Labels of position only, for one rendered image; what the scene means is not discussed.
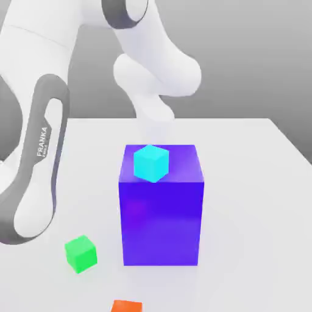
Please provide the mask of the small cyan cube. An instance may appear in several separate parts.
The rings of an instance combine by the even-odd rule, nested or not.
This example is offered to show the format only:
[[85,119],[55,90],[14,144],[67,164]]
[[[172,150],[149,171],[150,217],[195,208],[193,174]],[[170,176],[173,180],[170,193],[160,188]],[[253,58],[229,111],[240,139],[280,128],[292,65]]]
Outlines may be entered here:
[[147,145],[133,154],[133,174],[148,182],[156,183],[169,172],[169,151]]

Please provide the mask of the small green cube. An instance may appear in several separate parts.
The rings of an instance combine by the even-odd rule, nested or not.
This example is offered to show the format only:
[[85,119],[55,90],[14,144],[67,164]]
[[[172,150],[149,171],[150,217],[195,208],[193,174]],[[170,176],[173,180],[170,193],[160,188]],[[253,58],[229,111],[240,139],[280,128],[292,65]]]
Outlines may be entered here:
[[76,274],[80,274],[98,263],[96,246],[85,235],[67,242],[65,254],[68,264]]

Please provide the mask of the small orange cube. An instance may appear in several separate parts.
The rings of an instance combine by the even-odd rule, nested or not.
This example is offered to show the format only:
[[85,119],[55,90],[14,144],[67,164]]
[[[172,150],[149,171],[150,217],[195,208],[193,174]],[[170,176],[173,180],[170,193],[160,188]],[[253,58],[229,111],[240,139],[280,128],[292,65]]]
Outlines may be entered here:
[[111,312],[143,312],[143,304],[128,300],[114,300]]

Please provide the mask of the large purple box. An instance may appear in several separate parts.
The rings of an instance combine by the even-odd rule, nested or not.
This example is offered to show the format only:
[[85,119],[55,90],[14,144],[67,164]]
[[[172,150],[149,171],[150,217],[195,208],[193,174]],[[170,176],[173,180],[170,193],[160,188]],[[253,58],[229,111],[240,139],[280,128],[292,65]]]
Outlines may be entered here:
[[195,266],[204,177],[193,145],[164,145],[169,173],[156,183],[133,174],[140,145],[125,147],[119,175],[122,255],[126,266]]

